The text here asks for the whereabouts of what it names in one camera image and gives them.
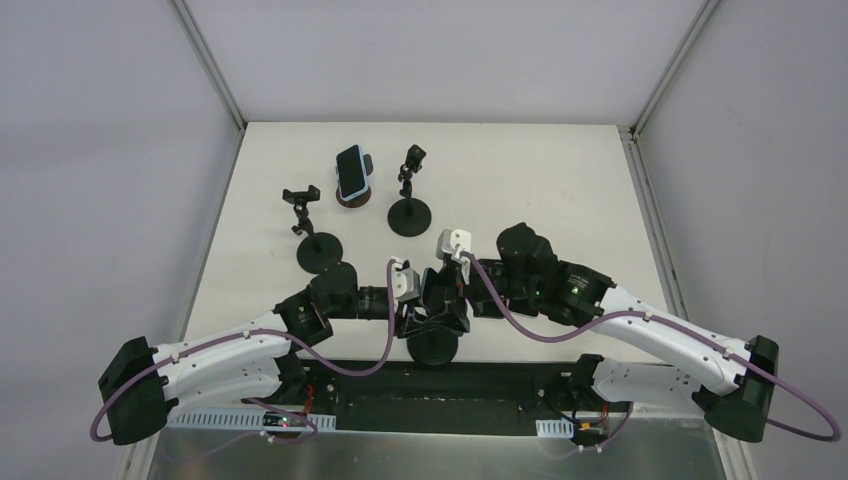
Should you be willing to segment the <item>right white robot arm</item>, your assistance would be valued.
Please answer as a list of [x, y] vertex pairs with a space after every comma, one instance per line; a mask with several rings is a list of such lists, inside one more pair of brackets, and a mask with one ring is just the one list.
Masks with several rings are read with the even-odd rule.
[[745, 341], [691, 325], [655, 308], [585, 265], [559, 259], [525, 223], [502, 231], [498, 258], [478, 259], [469, 232], [443, 231], [435, 255], [456, 270], [452, 286], [476, 317], [504, 318], [540, 343], [583, 332], [622, 341], [656, 358], [627, 363], [583, 354], [567, 378], [569, 400], [583, 410], [636, 402], [701, 413], [714, 429], [749, 443], [764, 437], [779, 354], [756, 336]]

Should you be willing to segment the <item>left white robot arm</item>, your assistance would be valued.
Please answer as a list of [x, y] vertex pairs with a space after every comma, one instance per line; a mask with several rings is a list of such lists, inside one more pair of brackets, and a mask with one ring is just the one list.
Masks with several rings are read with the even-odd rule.
[[[293, 404], [305, 390], [300, 351], [344, 376], [376, 373], [388, 360], [405, 307], [421, 293], [421, 277], [408, 262], [391, 259], [385, 276], [382, 286], [361, 286], [355, 268], [340, 263], [237, 327], [156, 346], [144, 336], [126, 341], [98, 379], [103, 405], [91, 439], [133, 444], [217, 403], [274, 397]], [[315, 345], [332, 336], [334, 319], [386, 321], [387, 346], [373, 366], [350, 370], [316, 354]]]

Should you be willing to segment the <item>left aluminium frame post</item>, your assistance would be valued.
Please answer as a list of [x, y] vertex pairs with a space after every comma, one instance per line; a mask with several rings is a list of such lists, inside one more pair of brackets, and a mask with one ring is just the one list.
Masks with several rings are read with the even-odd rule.
[[238, 105], [189, 2], [186, 0], [169, 0], [168, 4], [231, 123], [239, 136], [243, 137], [247, 130], [248, 121]]

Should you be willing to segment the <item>black round-base phone stand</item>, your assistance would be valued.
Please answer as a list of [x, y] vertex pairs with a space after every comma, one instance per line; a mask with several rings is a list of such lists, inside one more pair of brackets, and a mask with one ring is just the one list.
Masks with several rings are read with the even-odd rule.
[[402, 237], [419, 236], [431, 225], [431, 210], [424, 201], [413, 197], [412, 187], [412, 178], [421, 170], [425, 157], [426, 152], [420, 146], [413, 144], [407, 150], [405, 161], [399, 168], [401, 199], [390, 207], [387, 221], [390, 229]]

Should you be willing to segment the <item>black phone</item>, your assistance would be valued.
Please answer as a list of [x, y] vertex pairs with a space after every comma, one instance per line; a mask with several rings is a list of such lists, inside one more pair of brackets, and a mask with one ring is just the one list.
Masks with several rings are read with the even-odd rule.
[[472, 302], [470, 307], [475, 318], [504, 319], [502, 311], [492, 300]]

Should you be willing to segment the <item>right aluminium frame post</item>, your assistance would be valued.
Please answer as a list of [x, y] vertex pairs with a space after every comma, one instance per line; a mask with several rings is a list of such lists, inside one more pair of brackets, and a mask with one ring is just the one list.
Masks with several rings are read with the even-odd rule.
[[661, 103], [670, 92], [673, 83], [684, 67], [684, 63], [722, 4], [722, 0], [705, 0], [700, 3], [695, 17], [675, 48], [659, 80], [651, 91], [648, 100], [629, 128], [629, 133], [633, 141], [638, 140], [642, 136], [642, 133], [660, 108]]

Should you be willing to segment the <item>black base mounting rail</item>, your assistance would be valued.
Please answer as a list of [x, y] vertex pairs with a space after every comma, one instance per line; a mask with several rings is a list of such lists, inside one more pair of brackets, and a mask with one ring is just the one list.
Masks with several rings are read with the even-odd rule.
[[350, 377], [304, 360], [286, 369], [293, 379], [264, 401], [309, 404], [310, 413], [334, 417], [339, 431], [374, 433], [533, 436], [539, 420], [626, 411], [624, 402], [571, 389], [573, 369], [570, 362], [455, 362], [426, 369], [390, 361], [372, 375]]

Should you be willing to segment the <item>aluminium frame post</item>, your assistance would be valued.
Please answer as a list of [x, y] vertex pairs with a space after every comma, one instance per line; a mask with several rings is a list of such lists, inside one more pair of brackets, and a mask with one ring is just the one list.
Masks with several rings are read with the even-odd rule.
[[675, 48], [659, 80], [651, 91], [648, 100], [629, 128], [629, 133], [633, 141], [638, 140], [642, 136], [642, 133], [660, 108], [661, 103], [670, 92], [673, 83], [684, 67], [684, 63], [722, 4], [722, 0], [705, 0], [700, 3], [695, 17]]
[[243, 137], [247, 130], [248, 121], [238, 105], [189, 2], [186, 0], [169, 0], [168, 4], [231, 123], [239, 136]]

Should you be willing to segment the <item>teal phone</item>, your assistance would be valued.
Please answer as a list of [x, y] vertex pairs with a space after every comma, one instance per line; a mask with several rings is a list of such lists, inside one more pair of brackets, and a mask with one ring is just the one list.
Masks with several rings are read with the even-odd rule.
[[424, 270], [420, 301], [428, 316], [444, 312], [457, 298], [456, 272], [452, 268]]

